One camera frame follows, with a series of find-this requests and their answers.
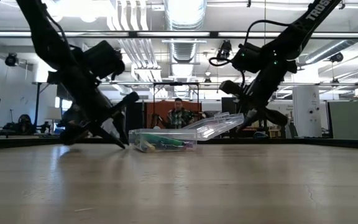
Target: air duct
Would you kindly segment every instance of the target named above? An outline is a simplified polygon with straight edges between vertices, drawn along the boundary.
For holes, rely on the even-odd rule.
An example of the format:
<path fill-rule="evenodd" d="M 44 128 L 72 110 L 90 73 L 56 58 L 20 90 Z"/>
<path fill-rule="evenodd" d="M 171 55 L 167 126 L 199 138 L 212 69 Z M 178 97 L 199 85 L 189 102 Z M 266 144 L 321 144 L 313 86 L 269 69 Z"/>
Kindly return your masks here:
<path fill-rule="evenodd" d="M 200 30 L 206 11 L 206 0 L 165 0 L 165 19 L 168 30 Z M 171 43 L 170 53 L 174 63 L 193 62 L 196 55 L 197 44 Z M 194 65 L 174 64 L 172 73 L 176 77 L 191 77 Z"/>
<path fill-rule="evenodd" d="M 358 32 L 358 26 L 352 30 L 352 32 Z M 324 47 L 316 50 L 315 52 L 310 53 L 306 57 L 300 58 L 299 65 L 310 65 L 319 62 L 336 53 L 339 53 L 348 47 L 355 45 L 356 43 L 358 43 L 358 40 L 334 40 Z"/>

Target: pillar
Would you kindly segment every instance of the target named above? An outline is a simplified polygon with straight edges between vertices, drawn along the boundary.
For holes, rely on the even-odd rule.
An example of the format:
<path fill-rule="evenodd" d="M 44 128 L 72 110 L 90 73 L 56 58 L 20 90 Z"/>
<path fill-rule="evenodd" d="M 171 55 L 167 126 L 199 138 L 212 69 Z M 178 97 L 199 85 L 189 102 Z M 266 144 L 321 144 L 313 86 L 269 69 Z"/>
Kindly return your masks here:
<path fill-rule="evenodd" d="M 39 59 L 38 63 L 34 64 L 33 73 L 34 79 L 33 82 L 43 83 L 40 86 L 40 89 L 43 90 L 47 84 L 48 71 L 54 72 L 55 70 L 51 68 L 47 63 Z M 48 116 L 48 108 L 55 107 L 55 100 L 57 95 L 57 85 L 49 85 L 46 87 L 43 92 L 39 95 L 39 110 L 38 110 L 38 119 L 37 124 L 43 124 L 45 118 Z"/>
<path fill-rule="evenodd" d="M 293 74 L 295 83 L 319 82 L 318 67 L 307 66 Z M 321 137 L 318 86 L 295 86 L 293 89 L 294 124 L 299 137 Z"/>

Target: man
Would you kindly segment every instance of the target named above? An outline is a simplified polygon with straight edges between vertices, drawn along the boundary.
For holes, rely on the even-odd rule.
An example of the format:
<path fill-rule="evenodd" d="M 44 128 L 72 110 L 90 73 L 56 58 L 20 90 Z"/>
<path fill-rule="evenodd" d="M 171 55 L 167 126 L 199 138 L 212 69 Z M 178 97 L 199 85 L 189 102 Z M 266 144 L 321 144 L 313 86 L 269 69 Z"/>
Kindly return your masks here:
<path fill-rule="evenodd" d="M 175 108 L 168 112 L 169 128 L 180 129 L 193 123 L 193 113 L 183 108 L 181 98 L 175 99 Z"/>
<path fill-rule="evenodd" d="M 86 119 L 86 116 L 81 111 L 81 108 L 73 102 L 71 107 L 64 112 L 62 116 L 62 124 L 63 126 L 68 125 L 79 125 L 82 121 Z"/>

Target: window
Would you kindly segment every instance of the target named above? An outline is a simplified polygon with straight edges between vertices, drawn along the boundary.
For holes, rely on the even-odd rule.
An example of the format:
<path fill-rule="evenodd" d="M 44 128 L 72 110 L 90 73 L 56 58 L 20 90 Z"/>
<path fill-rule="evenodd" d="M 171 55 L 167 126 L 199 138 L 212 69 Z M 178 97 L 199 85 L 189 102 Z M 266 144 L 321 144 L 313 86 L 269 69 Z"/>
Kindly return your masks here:
<path fill-rule="evenodd" d="M 59 106 L 60 106 L 60 98 L 55 97 L 55 108 L 59 108 Z"/>
<path fill-rule="evenodd" d="M 73 102 L 70 101 L 70 100 L 63 100 L 63 101 L 62 101 L 62 109 L 63 109 L 63 110 L 67 110 L 68 108 L 71 107 L 71 104 L 72 104 L 72 103 L 73 103 Z"/>

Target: plaid shirt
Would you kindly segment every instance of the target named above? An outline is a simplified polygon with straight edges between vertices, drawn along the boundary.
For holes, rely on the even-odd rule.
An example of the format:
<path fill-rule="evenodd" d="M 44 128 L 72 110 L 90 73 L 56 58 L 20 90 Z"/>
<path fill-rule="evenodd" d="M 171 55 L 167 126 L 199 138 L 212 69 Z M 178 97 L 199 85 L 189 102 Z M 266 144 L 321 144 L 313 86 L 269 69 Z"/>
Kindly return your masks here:
<path fill-rule="evenodd" d="M 180 129 L 193 122 L 193 113 L 188 110 L 182 109 L 181 111 L 175 111 L 172 109 L 168 112 L 168 122 L 170 128 Z"/>

